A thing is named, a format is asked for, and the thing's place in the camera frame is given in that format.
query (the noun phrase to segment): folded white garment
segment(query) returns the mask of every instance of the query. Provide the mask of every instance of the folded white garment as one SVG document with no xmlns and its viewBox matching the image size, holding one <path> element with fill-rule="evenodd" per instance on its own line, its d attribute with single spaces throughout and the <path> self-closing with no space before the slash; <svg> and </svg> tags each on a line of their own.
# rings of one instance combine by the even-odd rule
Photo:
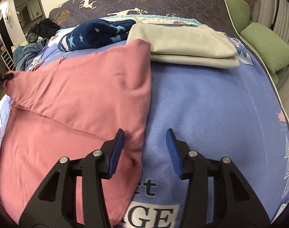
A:
<svg viewBox="0 0 289 228">
<path fill-rule="evenodd" d="M 217 68 L 239 66 L 237 51 L 226 35 L 207 25 L 169 27 L 137 23 L 132 26 L 127 43 L 134 39 L 151 43 L 152 61 Z"/>
</svg>

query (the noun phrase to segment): silver screw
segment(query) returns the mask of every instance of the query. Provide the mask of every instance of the silver screw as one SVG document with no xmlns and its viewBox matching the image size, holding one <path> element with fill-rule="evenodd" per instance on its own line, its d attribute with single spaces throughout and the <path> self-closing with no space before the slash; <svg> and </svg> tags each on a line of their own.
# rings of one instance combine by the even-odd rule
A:
<svg viewBox="0 0 289 228">
<path fill-rule="evenodd" d="M 197 151 L 189 151 L 190 157 L 196 157 L 198 155 Z"/>
<path fill-rule="evenodd" d="M 223 162 L 224 162 L 225 164 L 229 164 L 229 163 L 231 162 L 231 159 L 229 159 L 228 157 L 224 157 L 224 158 L 223 158 Z"/>
<path fill-rule="evenodd" d="M 99 156 L 102 155 L 102 152 L 101 152 L 101 150 L 95 150 L 95 151 L 93 151 L 93 155 L 94 155 L 95 157 L 99 157 Z"/>
<path fill-rule="evenodd" d="M 68 158 L 67 157 L 62 157 L 62 158 L 60 158 L 60 163 L 61 164 L 64 164 L 64 163 L 66 163 L 68 161 Z"/>
</svg>

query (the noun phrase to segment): navy blue folded blanket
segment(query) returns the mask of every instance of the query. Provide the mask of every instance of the navy blue folded blanket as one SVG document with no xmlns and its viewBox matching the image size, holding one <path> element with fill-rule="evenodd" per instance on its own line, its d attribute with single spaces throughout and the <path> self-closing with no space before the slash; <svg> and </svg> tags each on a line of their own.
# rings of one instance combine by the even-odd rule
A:
<svg viewBox="0 0 289 228">
<path fill-rule="evenodd" d="M 127 39 L 134 20 L 106 21 L 93 19 L 83 22 L 58 43 L 60 51 L 100 48 Z"/>
</svg>

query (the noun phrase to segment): bed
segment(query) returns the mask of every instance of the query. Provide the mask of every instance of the bed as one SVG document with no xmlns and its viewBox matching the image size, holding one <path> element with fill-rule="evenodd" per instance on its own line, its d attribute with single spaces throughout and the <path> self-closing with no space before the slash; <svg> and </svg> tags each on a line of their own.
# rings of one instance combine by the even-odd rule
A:
<svg viewBox="0 0 289 228">
<path fill-rule="evenodd" d="M 186 141 L 191 149 L 205 157 L 232 158 L 271 220 L 279 207 L 289 201 L 289 120 L 266 67 L 246 44 L 243 45 L 232 25 L 225 0 L 69 0 L 53 9 L 49 17 L 63 29 L 51 38 L 28 70 L 42 60 L 45 61 L 43 67 L 63 56 L 73 58 L 124 44 L 66 53 L 58 50 L 57 42 L 63 35 L 83 21 L 98 17 L 109 21 L 129 18 L 153 24 L 206 24 L 235 39 L 236 45 L 242 48 L 239 54 L 249 56 L 249 62 L 242 62 L 239 68 L 231 70 L 152 63 L 143 174 L 121 226 L 133 227 L 129 214 L 137 225 L 141 224 L 140 218 L 148 217 L 147 225 L 154 225 L 153 209 L 171 208 L 169 225 L 178 227 L 188 183 L 177 178 L 169 155 L 164 153 L 168 128 L 173 128 L 178 139 Z M 16 207 L 14 195 L 8 193 L 16 183 L 5 187 L 2 180 L 2 162 L 5 161 L 2 151 L 5 149 L 1 144 L 11 101 L 10 97 L 4 98 L 0 110 L 0 189 L 7 189 L 0 199 L 6 211 L 18 221 L 18 214 L 10 208 L 10 205 Z M 170 198 L 165 188 L 171 192 Z M 212 196 L 210 189 L 208 222 L 212 220 Z M 149 213 L 131 212 L 137 205 L 147 207 Z"/>
</svg>

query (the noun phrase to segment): folded pink garment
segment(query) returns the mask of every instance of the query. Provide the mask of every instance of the folded pink garment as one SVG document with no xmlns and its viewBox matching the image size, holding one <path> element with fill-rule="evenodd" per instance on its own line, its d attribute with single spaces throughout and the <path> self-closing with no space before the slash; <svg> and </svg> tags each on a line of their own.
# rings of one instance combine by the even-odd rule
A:
<svg viewBox="0 0 289 228">
<path fill-rule="evenodd" d="M 143 134 L 150 106 L 150 44 L 128 45 L 72 59 L 5 81 L 14 99 L 0 152 L 0 200 L 16 221 L 60 157 L 83 158 L 113 139 L 126 144 L 116 173 L 102 186 L 112 226 L 124 216 L 141 177 Z M 77 221 L 84 223 L 80 179 Z"/>
</svg>

